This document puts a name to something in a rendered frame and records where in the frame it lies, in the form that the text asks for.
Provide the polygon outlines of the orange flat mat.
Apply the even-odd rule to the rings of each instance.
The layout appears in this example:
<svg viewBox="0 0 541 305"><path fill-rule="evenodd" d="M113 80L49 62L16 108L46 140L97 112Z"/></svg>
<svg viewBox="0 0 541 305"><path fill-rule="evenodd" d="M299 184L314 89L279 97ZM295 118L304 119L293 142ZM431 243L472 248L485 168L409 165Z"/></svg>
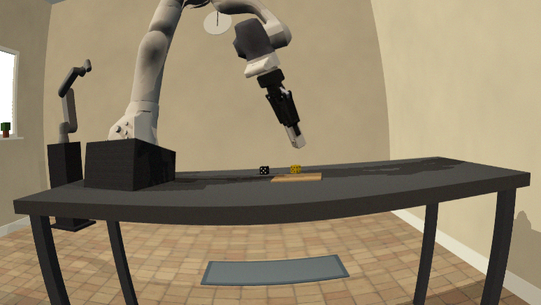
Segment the orange flat mat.
<svg viewBox="0 0 541 305"><path fill-rule="evenodd" d="M322 173L297 173L297 174L278 174L270 182L293 182L321 180Z"/></svg>

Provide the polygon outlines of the yellow die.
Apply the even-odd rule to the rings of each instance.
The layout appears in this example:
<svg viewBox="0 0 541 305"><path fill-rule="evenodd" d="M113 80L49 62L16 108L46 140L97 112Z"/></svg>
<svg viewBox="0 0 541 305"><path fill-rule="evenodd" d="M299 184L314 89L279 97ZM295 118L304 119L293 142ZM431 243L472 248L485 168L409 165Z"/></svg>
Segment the yellow die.
<svg viewBox="0 0 541 305"><path fill-rule="evenodd" d="M291 173L300 173L301 165L291 165Z"/></svg>

